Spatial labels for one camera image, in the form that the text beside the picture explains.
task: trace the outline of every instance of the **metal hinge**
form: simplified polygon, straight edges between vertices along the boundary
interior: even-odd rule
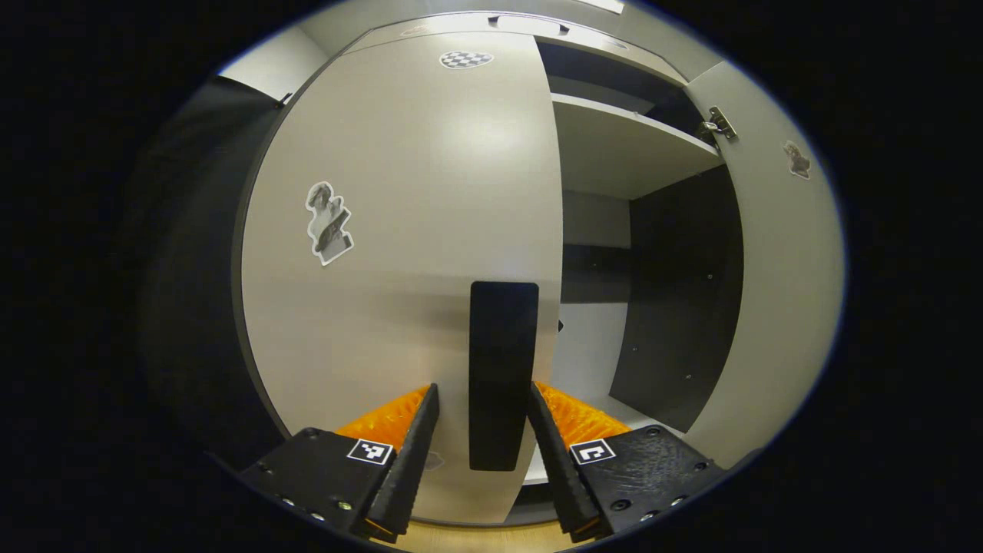
[[[710,121],[700,123],[699,128],[696,129],[696,136],[710,146],[716,146],[717,141],[714,140],[714,133],[724,135],[728,139],[737,138],[737,132],[730,126],[727,118],[723,116],[721,109],[716,106],[710,108]]]

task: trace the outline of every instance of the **white cabinet door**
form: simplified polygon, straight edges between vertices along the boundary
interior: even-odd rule
[[[686,91],[705,119],[718,106],[737,132],[717,142],[744,236],[740,313],[717,386],[686,433],[727,467],[766,445],[820,375],[842,303],[843,238],[820,160],[761,88],[722,62]],[[809,160],[802,176],[789,169],[789,142]]]
[[[491,63],[447,69],[441,54]],[[306,200],[327,181],[354,248],[312,253]],[[534,440],[511,472],[468,463],[474,280],[540,289],[533,378],[548,381],[559,314],[559,154],[531,36],[459,32],[335,60],[295,101],[262,160],[243,238],[242,293],[262,383],[287,428],[333,430],[431,382],[440,419],[414,516],[501,522]]]

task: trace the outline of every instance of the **dark cabinet panel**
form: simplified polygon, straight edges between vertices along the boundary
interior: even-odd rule
[[[624,303],[630,290],[630,250],[563,244],[560,303]]]
[[[610,395],[689,429],[713,392],[740,310],[740,214],[725,166],[634,200],[631,295]]]

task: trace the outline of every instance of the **open cabinet door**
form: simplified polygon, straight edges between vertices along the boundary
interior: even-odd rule
[[[744,239],[744,283],[730,353],[686,441],[730,467],[765,446],[809,394],[836,334],[843,238],[828,176],[802,133],[727,62],[686,92],[710,119],[733,181]]]

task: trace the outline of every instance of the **white shelf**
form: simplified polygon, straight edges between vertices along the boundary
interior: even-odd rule
[[[706,143],[618,107],[552,94],[563,189],[634,200],[723,164]]]

